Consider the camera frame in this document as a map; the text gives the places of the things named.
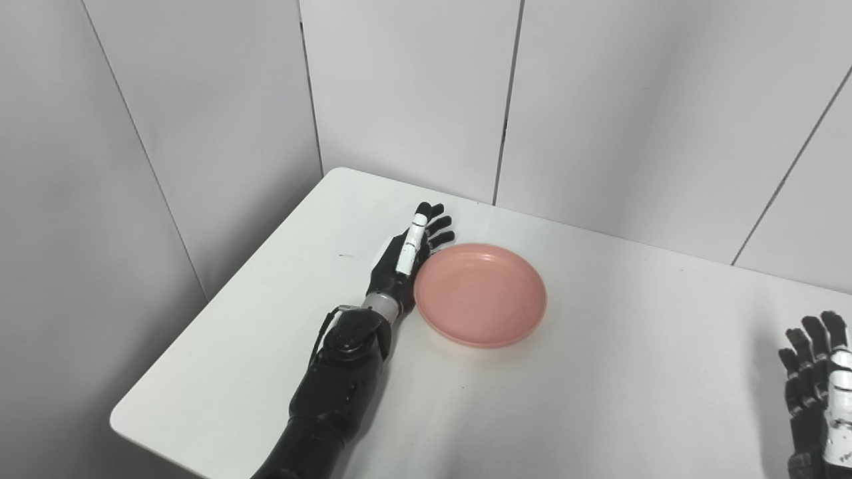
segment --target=white tiled wall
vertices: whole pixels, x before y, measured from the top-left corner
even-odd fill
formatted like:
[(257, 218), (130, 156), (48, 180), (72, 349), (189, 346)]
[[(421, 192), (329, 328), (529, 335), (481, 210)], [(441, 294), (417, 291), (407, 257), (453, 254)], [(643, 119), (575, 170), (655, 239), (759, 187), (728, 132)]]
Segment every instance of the white tiled wall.
[(497, 204), (730, 263), (851, 32), (845, 0), (527, 0)]
[(203, 305), (83, 6), (0, 4), (0, 476), (191, 477), (108, 416)]
[(325, 170), (491, 202), (520, 0), (302, 0)]
[[(852, 62), (852, 51), (847, 55)], [(847, 84), (737, 261), (852, 293), (852, 86)]]
[(296, 0), (85, 0), (208, 297), (320, 180)]

